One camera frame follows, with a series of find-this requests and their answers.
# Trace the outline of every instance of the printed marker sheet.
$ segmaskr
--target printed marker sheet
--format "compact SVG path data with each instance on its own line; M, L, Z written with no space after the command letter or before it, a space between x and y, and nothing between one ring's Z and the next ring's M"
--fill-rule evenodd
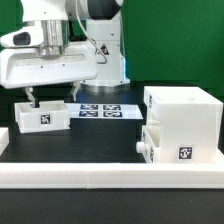
M88 119L143 119L137 105L124 104L65 104L71 118Z

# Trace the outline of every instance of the white base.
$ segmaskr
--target white base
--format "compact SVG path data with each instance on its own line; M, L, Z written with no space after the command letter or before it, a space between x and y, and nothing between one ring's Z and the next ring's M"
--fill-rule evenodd
M0 164L0 188L224 188L214 164Z
M0 128L0 155L4 152L8 144L9 144L8 128Z

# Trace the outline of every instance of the green backdrop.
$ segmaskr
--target green backdrop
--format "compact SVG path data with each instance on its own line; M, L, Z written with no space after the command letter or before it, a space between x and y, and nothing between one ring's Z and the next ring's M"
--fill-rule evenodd
M131 80L192 83L224 101L223 0L126 0L123 17ZM21 25L20 1L0 0L0 35Z

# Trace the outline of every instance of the white box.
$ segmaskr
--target white box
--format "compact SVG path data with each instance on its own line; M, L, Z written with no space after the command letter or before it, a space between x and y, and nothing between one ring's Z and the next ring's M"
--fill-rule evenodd
M8 144L9 144L8 128L0 128L0 155L3 153Z
M223 103L197 87L145 87L137 151L148 163L213 163Z
M64 101L40 102L39 108L15 103L15 117L21 133L63 130L70 125L70 112Z

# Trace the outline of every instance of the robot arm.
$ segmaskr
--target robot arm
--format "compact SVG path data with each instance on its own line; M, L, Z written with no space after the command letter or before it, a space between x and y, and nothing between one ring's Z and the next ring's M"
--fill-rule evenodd
M64 48L68 44L68 20L112 19L120 10L123 0L21 0L23 22L28 26L0 39L5 48L40 47L45 55L45 45ZM61 50L49 54L62 54Z
M70 43L68 21L113 18L123 0L21 2L27 26L0 39L6 48L0 53L0 84L20 88L95 78L95 48L91 41Z

